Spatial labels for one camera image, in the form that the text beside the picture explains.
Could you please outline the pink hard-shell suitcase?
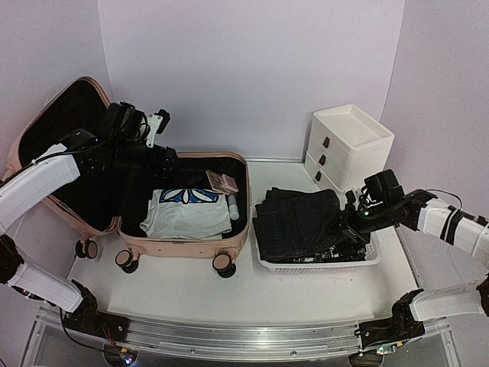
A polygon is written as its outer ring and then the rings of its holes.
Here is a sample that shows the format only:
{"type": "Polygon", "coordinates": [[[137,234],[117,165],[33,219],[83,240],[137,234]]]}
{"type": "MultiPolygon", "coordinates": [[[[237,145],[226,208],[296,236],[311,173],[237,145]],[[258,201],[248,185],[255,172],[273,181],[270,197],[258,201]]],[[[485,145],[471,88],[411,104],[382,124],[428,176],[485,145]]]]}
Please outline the pink hard-shell suitcase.
{"type": "Polygon", "coordinates": [[[31,124],[16,138],[8,155],[7,175],[24,167],[70,133],[89,132],[99,137],[94,149],[83,145],[79,159],[86,174],[56,190],[44,203],[80,234],[76,253],[84,255],[95,237],[117,232],[127,247],[118,253],[117,265],[126,273],[137,270],[142,255],[171,258],[210,258],[227,255],[228,264],[218,273],[231,277],[235,262],[248,237],[251,189],[245,159],[232,152],[177,152],[178,162],[167,179],[144,171],[114,166],[117,152],[131,147],[116,146],[100,137],[109,99],[93,78],[82,77],[53,97],[31,124]],[[206,171],[227,174],[238,185],[240,218],[221,239],[160,239],[143,233],[139,224],[146,215],[144,204],[156,189],[209,188],[206,171]]]}

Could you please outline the white perforated plastic basket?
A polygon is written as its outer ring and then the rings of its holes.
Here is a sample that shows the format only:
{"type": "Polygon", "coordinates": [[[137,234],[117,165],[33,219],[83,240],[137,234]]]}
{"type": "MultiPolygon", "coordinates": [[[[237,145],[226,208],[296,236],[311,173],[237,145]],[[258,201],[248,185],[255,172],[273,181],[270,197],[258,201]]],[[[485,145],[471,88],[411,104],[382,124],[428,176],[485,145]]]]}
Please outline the white perforated plastic basket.
{"type": "MultiPolygon", "coordinates": [[[[266,194],[264,195],[261,201],[256,203],[256,205],[262,203],[265,200],[265,197],[266,194]]],[[[340,201],[341,213],[343,208],[344,206],[341,204],[340,201]]],[[[341,242],[344,242],[345,240],[348,239],[345,238],[343,235],[341,235],[341,238],[334,245],[338,245],[341,242]]],[[[378,238],[375,235],[370,235],[370,241],[367,242],[367,251],[366,251],[366,256],[364,261],[292,264],[289,263],[287,259],[285,261],[268,262],[262,260],[260,257],[256,236],[255,236],[255,246],[257,249],[257,259],[259,263],[262,266],[264,266],[267,269],[267,271],[271,274],[292,275],[292,274],[314,274],[314,273],[328,273],[328,272],[357,271],[359,269],[368,268],[370,266],[377,265],[380,263],[382,259],[382,252],[378,244],[378,238]]]]}

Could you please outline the black white patterned garment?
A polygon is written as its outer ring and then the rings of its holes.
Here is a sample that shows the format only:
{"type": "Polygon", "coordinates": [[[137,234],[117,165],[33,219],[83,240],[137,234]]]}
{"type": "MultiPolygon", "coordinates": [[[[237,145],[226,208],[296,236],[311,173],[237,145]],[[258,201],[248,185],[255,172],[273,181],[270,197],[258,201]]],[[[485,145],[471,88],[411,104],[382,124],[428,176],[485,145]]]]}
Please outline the black white patterned garment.
{"type": "Polygon", "coordinates": [[[311,256],[291,258],[287,261],[292,264],[364,261],[366,251],[366,242],[353,242],[348,239],[338,245],[332,245],[320,252],[315,252],[311,256]]]}

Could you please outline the white three-drawer storage cabinet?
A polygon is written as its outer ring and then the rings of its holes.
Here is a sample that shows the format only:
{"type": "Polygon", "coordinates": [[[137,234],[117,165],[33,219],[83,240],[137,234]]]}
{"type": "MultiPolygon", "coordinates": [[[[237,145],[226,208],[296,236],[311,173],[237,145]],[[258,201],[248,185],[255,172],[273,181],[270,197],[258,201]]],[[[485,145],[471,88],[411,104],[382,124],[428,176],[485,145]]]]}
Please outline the white three-drawer storage cabinet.
{"type": "Polygon", "coordinates": [[[315,184],[339,193],[381,172],[394,133],[353,104],[313,113],[305,169],[315,184]]]}

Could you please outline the dark denim jeans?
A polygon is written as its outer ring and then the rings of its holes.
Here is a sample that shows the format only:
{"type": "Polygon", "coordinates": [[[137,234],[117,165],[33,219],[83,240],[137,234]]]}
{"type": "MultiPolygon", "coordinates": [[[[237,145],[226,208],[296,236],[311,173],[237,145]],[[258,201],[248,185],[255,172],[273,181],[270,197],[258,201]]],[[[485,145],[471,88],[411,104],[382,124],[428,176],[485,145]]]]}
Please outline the dark denim jeans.
{"type": "Polygon", "coordinates": [[[341,238],[340,201],[331,189],[304,193],[274,187],[255,210],[254,232],[264,261],[310,257],[341,238]]]}

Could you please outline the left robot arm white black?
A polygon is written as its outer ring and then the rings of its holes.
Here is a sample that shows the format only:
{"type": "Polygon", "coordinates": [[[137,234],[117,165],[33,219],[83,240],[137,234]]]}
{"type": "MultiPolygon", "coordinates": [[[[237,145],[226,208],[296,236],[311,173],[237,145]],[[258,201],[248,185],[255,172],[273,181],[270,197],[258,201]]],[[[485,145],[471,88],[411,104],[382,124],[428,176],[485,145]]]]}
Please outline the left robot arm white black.
{"type": "Polygon", "coordinates": [[[8,236],[10,227],[56,190],[81,177],[111,167],[159,171],[160,148],[126,138],[101,140],[77,129],[50,146],[41,156],[1,183],[1,283],[26,298],[40,300],[62,311],[62,321],[76,330],[96,335],[106,331],[108,314],[98,310],[91,291],[75,280],[63,279],[37,265],[8,236]]]}

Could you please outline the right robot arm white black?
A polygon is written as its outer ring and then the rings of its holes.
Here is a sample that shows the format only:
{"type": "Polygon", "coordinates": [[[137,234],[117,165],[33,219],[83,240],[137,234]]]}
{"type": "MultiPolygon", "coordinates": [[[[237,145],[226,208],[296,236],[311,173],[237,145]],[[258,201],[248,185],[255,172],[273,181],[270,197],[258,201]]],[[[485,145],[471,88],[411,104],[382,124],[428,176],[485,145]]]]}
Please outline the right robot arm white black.
{"type": "MultiPolygon", "coordinates": [[[[352,240],[392,226],[405,226],[461,249],[488,265],[488,220],[457,209],[427,190],[414,190],[371,208],[355,208],[352,193],[341,214],[340,229],[352,240]]],[[[440,317],[488,314],[488,279],[436,290],[417,289],[396,301],[387,319],[360,323],[363,344],[388,343],[420,336],[424,323],[440,317]]]]}

